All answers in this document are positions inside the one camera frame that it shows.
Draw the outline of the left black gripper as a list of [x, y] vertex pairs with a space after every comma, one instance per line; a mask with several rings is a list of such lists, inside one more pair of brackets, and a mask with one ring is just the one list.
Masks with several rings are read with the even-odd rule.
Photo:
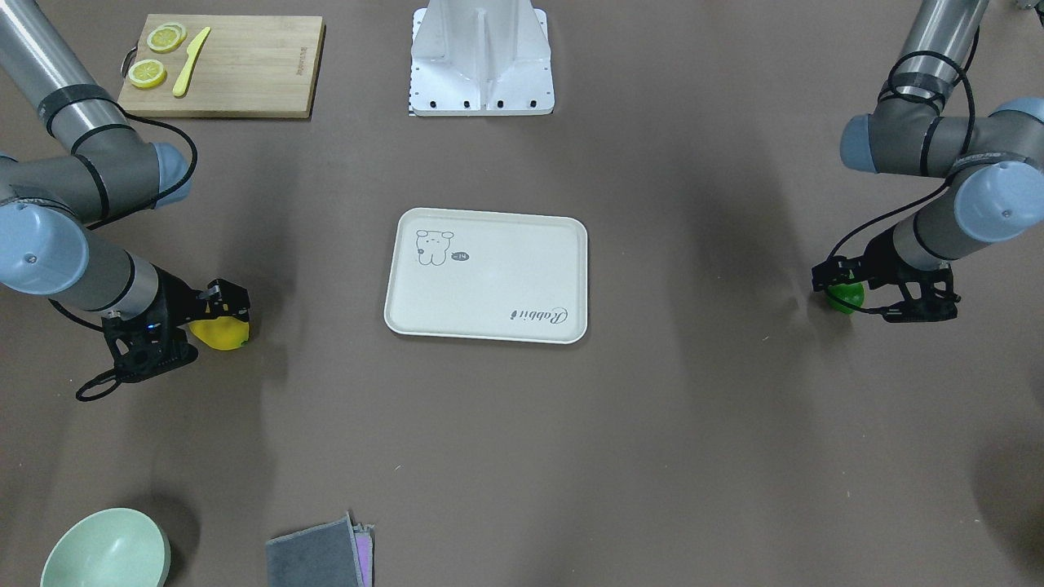
[[858, 258], [828, 257], [812, 268], [812, 290], [820, 294], [832, 287], [867, 282], [871, 289], [916, 281], [918, 271], [899, 256], [894, 242], [895, 229], [877, 234]]

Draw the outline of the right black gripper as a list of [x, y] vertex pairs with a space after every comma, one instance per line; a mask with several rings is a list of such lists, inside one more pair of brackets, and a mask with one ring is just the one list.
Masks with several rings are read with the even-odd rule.
[[159, 289], [147, 308], [147, 330], [176, 328], [198, 320], [234, 316], [250, 320], [250, 291], [226, 279], [215, 279], [205, 290], [193, 289], [179, 277], [155, 267]]

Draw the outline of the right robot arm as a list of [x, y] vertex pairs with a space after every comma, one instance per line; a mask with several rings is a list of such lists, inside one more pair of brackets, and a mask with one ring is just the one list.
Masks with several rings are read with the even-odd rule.
[[108, 335], [250, 335], [250, 296], [217, 280], [193, 289], [106, 241], [100, 229], [186, 197], [198, 151], [149, 143], [94, 81], [34, 1], [2, 4], [2, 67], [64, 146], [63, 156], [2, 156], [2, 283], [47, 298]]

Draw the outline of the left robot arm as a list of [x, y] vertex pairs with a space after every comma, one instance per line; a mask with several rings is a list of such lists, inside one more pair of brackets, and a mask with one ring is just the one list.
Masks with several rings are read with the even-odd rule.
[[813, 271], [814, 290], [916, 283], [925, 298], [949, 301], [951, 263], [1042, 221], [1042, 100], [1018, 98], [989, 114], [969, 103], [966, 116], [944, 114], [956, 86], [971, 86], [968, 64], [984, 11], [984, 1], [922, 3], [877, 105], [847, 123], [840, 156], [851, 170], [943, 185], [860, 257], [830, 254]]

